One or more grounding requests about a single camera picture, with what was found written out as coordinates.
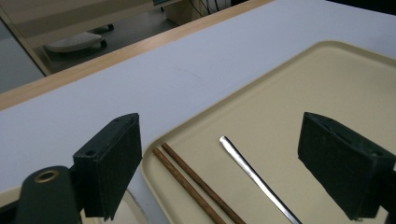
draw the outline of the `silver rod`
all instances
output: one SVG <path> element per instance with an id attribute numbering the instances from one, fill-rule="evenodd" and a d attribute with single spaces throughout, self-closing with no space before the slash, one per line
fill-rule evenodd
<path id="1" fill-rule="evenodd" d="M 282 201 L 276 196 L 276 194 L 270 189 L 270 187 L 262 180 L 262 178 L 256 173 L 256 171 L 249 165 L 242 154 L 236 149 L 233 143 L 226 137 L 222 136 L 220 142 L 230 154 L 231 157 L 238 163 L 242 170 L 256 183 L 257 186 L 270 198 L 270 200 L 276 205 L 277 208 L 288 218 L 293 224 L 301 224 L 302 222 L 295 216 L 289 208 L 282 203 Z"/>

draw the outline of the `wooden chopstick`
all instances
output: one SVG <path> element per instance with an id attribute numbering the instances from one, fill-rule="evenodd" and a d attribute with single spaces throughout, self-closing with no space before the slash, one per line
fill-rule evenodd
<path id="1" fill-rule="evenodd" d="M 212 218 L 215 223 L 225 224 L 225 221 L 216 213 L 207 201 L 198 193 L 198 191 L 189 183 L 189 181 L 177 170 L 158 148 L 152 151 L 172 176 L 183 186 L 190 196 L 204 209 L 204 211 Z"/>
<path id="2" fill-rule="evenodd" d="M 209 197 L 228 215 L 228 217 L 230 217 L 233 222 L 237 224 L 246 223 L 226 202 L 220 198 L 220 196 L 212 188 L 206 184 L 206 182 L 200 176 L 198 176 L 198 174 L 196 174 L 190 168 L 186 162 L 184 162 L 176 154 L 176 152 L 171 147 L 169 147 L 166 143 L 163 143 L 162 147 L 166 153 L 168 153 L 169 156 L 195 181 L 195 183 L 197 183 L 198 186 L 201 187 L 201 189 L 203 189 L 204 192 L 209 195 Z"/>

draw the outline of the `plastic tray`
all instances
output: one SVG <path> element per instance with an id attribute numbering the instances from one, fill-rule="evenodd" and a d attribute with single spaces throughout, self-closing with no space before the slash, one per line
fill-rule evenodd
<path id="1" fill-rule="evenodd" d="M 289 223 L 222 148 L 219 138 L 226 135 L 303 223 L 350 223 L 298 159 L 305 111 L 335 119 L 396 154 L 396 61 L 321 42 L 154 141 L 142 173 L 169 221 L 211 222 L 152 154 L 163 142 L 246 223 Z M 364 223 L 384 223 L 386 214 L 381 208 Z"/>

